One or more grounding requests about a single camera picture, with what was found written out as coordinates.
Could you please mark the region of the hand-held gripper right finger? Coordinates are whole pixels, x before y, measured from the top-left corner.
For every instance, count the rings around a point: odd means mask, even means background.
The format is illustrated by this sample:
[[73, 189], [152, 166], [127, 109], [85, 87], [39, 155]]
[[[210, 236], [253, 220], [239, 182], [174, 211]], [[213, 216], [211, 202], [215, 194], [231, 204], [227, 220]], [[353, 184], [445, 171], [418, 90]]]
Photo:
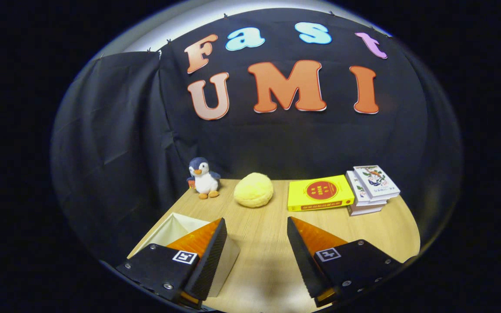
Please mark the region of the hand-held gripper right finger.
[[287, 219], [287, 236], [316, 307], [348, 303], [402, 267], [367, 240], [348, 242], [294, 216]]

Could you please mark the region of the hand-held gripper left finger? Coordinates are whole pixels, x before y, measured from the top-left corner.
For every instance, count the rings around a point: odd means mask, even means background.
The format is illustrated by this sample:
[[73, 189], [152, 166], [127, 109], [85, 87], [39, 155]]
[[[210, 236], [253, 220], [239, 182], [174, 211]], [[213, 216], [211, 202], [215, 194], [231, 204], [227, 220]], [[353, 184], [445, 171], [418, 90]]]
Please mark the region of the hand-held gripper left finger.
[[228, 238], [224, 218], [167, 244], [148, 244], [116, 267], [126, 278], [177, 305], [200, 309]]

